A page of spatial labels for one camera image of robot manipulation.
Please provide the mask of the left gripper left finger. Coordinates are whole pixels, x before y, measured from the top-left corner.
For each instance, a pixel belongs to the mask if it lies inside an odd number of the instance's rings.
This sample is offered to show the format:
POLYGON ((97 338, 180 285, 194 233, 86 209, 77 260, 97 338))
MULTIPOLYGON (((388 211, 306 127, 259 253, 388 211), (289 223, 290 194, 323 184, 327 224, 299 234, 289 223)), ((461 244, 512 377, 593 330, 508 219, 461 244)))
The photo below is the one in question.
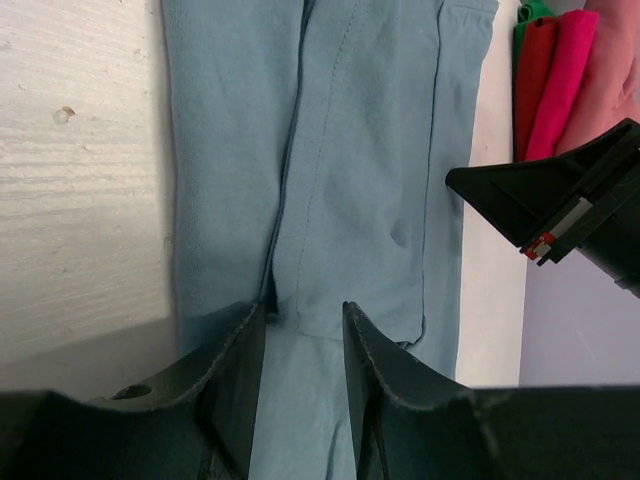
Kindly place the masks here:
POLYGON ((203 317, 205 343, 94 405, 114 411, 113 479, 246 479, 266 338, 261 304, 203 317))

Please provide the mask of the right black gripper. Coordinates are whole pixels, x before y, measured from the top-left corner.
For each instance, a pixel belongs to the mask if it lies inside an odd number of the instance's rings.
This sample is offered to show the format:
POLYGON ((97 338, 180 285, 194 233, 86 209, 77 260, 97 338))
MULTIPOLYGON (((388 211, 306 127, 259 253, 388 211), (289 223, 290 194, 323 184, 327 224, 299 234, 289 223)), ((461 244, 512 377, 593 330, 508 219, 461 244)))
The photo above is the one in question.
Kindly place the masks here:
POLYGON ((639 124, 558 157, 455 168, 445 183, 538 265, 576 250, 639 295, 639 124))

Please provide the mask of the blue-grey t shirt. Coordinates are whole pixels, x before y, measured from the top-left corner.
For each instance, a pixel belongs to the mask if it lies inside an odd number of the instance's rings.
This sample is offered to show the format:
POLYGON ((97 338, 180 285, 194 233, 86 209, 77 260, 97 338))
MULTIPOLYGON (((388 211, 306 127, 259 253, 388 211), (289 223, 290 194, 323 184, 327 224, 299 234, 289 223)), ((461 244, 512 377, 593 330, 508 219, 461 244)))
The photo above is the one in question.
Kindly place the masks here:
POLYGON ((356 475, 342 305, 446 376, 494 1, 167 1, 185 348, 271 311, 249 475, 356 475))

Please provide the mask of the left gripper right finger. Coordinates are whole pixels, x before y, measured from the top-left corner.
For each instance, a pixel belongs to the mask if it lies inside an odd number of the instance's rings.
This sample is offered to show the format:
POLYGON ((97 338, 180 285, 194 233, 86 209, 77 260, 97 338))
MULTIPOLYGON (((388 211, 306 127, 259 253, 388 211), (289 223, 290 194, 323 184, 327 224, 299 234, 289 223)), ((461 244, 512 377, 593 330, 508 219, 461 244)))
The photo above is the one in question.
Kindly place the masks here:
POLYGON ((343 305, 343 340, 357 478, 473 478, 468 389, 387 338, 355 302, 343 305))

